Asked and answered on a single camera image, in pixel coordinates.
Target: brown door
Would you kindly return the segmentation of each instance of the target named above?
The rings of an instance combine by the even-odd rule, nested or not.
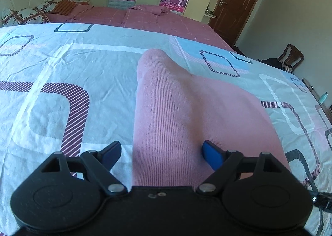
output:
[[[257,0],[219,0],[209,25],[231,47],[242,31]]]

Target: wooden chair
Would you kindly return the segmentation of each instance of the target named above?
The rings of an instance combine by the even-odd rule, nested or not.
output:
[[[300,58],[300,61],[298,61],[294,66],[292,66],[292,71],[294,72],[295,68],[297,68],[303,62],[304,55],[294,45],[288,44],[283,54],[278,58],[279,61],[282,61],[282,59],[286,56],[289,48],[291,49],[289,52],[289,56],[284,61],[286,65],[292,66],[292,64]]]

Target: corner shelf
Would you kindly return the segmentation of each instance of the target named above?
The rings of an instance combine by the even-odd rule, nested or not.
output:
[[[217,16],[210,15],[210,14],[204,14],[204,16],[206,16],[206,17],[210,17],[210,18],[217,18]]]

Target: bottle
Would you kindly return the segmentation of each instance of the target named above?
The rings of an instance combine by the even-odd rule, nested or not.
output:
[[[325,94],[323,94],[322,96],[321,96],[321,98],[318,100],[318,102],[319,102],[319,104],[323,104],[324,103],[324,101],[327,99],[327,96],[328,96],[329,94],[326,92]]]

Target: ribbed pink fabric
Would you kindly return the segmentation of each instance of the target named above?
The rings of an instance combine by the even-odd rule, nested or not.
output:
[[[288,169],[279,138],[252,94],[226,82],[194,76],[159,49],[137,66],[133,185],[198,186],[213,170],[203,141],[245,156],[267,151]]]

